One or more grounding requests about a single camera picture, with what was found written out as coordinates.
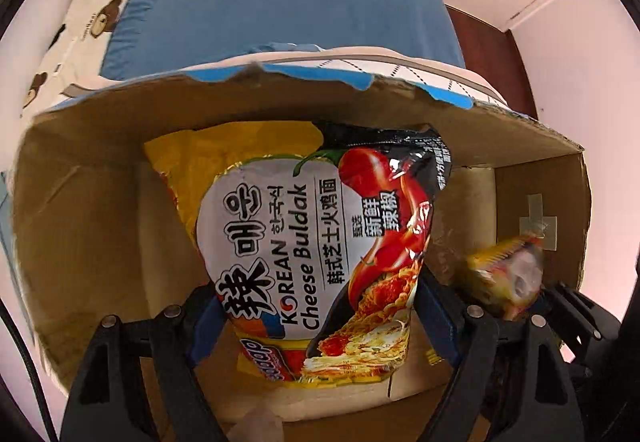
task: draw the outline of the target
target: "white bedsheet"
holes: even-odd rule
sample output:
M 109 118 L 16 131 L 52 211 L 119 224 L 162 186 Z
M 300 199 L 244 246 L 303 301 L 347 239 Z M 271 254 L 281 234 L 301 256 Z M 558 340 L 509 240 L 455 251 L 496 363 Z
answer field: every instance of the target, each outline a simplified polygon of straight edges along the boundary
M 79 76 L 97 75 L 111 32 L 127 0 L 72 0 L 54 41 L 25 95 L 22 128 L 34 115 L 66 97 L 62 91 Z

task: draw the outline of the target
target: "cheese buldak noodle package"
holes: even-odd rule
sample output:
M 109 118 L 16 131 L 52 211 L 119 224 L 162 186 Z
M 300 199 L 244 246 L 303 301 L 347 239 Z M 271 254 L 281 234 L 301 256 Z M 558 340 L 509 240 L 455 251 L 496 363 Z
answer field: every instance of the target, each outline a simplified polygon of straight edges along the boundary
M 333 386 L 404 362 L 450 170 L 435 131 L 231 122 L 145 151 L 236 330 L 239 369 Z

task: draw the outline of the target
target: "black cable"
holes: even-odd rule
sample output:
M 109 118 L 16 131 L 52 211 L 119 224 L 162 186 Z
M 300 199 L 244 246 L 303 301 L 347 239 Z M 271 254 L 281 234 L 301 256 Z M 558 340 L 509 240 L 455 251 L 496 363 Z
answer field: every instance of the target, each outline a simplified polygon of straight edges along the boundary
M 0 299 L 0 316 L 2 316 L 4 326 L 6 326 L 6 329 L 9 330 L 11 337 L 14 339 L 15 346 L 17 346 L 18 351 L 22 356 L 22 361 L 27 368 L 27 373 L 29 374 L 29 379 L 31 379 L 31 386 L 33 387 L 33 393 L 38 401 L 38 408 L 40 409 L 40 415 L 42 416 L 44 427 L 47 430 L 47 435 L 49 435 L 51 442 L 58 442 L 58 435 L 56 434 L 56 429 L 53 427 L 49 406 L 47 405 L 47 399 L 42 391 L 42 385 L 40 383 L 40 378 L 38 377 L 38 372 L 36 371 L 36 366 L 33 364 L 33 359 L 31 359 L 31 354 L 27 349 L 27 345 L 24 344 L 20 331 L 15 325 L 14 319 L 11 317 L 9 310 L 4 306 L 2 299 Z

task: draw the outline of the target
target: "teddy bear print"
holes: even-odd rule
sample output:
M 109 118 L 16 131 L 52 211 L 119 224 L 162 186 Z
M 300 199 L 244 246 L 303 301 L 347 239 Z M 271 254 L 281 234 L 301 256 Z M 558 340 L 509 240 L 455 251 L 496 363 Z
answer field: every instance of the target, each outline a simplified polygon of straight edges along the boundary
M 100 37 L 104 32 L 113 32 L 120 15 L 120 5 L 122 0 L 111 0 L 109 4 L 104 6 L 94 22 L 91 24 L 89 33 L 94 38 Z
M 24 103 L 22 104 L 22 109 L 26 108 L 28 105 L 33 102 L 33 99 L 38 95 L 38 90 L 40 86 L 42 86 L 47 80 L 47 72 L 37 73 L 33 80 L 31 81 L 31 86 L 29 87 L 29 91 L 27 92 L 27 96 L 24 98 Z

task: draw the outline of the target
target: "cardboard box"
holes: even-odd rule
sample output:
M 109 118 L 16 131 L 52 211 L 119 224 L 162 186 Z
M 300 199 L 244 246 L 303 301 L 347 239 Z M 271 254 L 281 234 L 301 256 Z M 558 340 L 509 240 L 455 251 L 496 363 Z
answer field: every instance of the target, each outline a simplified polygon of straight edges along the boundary
M 72 382 L 101 317 L 154 316 L 208 281 L 142 149 L 144 142 L 180 129 L 270 119 L 400 129 L 433 125 L 454 163 L 435 203 L 428 253 L 433 271 L 445 277 L 455 260 L 517 235 L 520 219 L 529 216 L 528 197 L 542 195 L 543 214 L 555 217 L 558 231 L 557 250 L 545 250 L 545 282 L 579 285 L 590 190 L 582 149 L 565 137 L 496 105 L 464 100 L 459 107 L 456 100 L 435 100 L 428 86 L 391 78 L 369 75 L 360 82 L 357 72 L 342 72 L 333 80 L 304 80 L 298 77 L 309 76 L 293 67 L 287 75 L 255 66 L 214 73 L 177 72 L 118 84 L 39 115 L 24 136 L 15 171 L 17 255 L 34 330 L 63 386 Z M 450 368 L 428 364 L 429 344 L 418 321 L 412 329 L 408 362 L 376 384 L 292 390 L 239 374 L 238 343 L 229 332 L 197 375 L 221 422 L 236 422 L 266 403 L 287 421 L 305 420 L 292 428 L 297 437 L 305 426 L 315 430 L 325 422 L 309 419 L 391 408 L 398 399 L 440 389 Z M 433 393 L 420 396 L 433 402 Z M 162 417 L 160 406 L 152 408 Z M 424 426 L 424 408 L 410 410 L 385 409 L 391 419 L 402 415 Z M 379 411 L 362 414 L 386 418 Z

